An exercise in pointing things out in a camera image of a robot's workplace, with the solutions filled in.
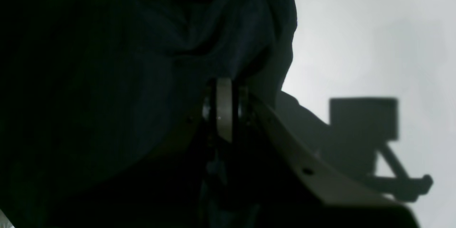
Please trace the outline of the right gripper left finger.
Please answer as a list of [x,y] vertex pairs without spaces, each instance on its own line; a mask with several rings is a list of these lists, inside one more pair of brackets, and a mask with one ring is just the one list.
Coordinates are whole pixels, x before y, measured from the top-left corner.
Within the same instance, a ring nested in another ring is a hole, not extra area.
[[199,103],[141,161],[55,207],[48,228],[204,228],[200,191],[214,141],[228,138],[228,79],[208,82]]

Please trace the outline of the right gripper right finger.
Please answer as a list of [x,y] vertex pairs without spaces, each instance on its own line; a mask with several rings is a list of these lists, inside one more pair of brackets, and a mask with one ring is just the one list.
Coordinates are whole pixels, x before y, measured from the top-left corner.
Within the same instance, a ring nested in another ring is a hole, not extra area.
[[275,111],[228,80],[228,189],[256,228],[417,228],[409,208],[349,179],[304,146]]

